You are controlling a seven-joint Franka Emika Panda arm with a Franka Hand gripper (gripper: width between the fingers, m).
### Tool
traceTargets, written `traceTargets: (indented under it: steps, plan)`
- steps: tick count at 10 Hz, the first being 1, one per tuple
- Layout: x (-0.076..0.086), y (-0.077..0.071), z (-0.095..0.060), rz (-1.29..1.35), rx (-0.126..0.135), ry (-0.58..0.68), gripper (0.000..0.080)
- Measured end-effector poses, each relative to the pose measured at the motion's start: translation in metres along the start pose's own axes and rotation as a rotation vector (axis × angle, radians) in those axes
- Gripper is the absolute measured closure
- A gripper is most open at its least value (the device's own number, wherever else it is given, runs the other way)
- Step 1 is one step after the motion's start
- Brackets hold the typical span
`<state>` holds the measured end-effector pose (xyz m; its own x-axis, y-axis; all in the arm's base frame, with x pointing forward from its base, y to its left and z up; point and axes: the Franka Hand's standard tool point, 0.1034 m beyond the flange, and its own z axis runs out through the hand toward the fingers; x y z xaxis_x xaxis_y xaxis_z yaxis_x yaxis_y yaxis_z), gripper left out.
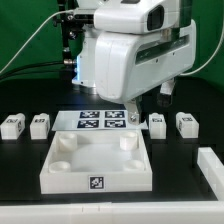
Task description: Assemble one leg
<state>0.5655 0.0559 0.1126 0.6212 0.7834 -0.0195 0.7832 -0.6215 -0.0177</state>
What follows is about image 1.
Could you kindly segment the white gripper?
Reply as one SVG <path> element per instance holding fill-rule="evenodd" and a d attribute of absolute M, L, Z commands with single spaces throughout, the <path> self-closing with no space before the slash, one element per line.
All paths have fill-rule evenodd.
<path fill-rule="evenodd" d="M 95 11 L 94 26 L 101 31 L 95 48 L 96 89 L 105 100 L 126 102 L 130 124 L 141 123 L 138 96 L 163 83 L 157 103 L 170 106 L 175 87 L 171 78 L 193 66 L 196 24 L 192 3 L 109 0 Z"/>

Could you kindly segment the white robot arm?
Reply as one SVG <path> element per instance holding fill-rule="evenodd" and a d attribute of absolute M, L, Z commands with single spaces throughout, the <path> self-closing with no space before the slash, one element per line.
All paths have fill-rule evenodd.
<path fill-rule="evenodd" d="M 141 95 L 190 69 L 196 54 L 193 0 L 78 0 L 84 42 L 73 83 L 122 104 L 142 121 Z"/>

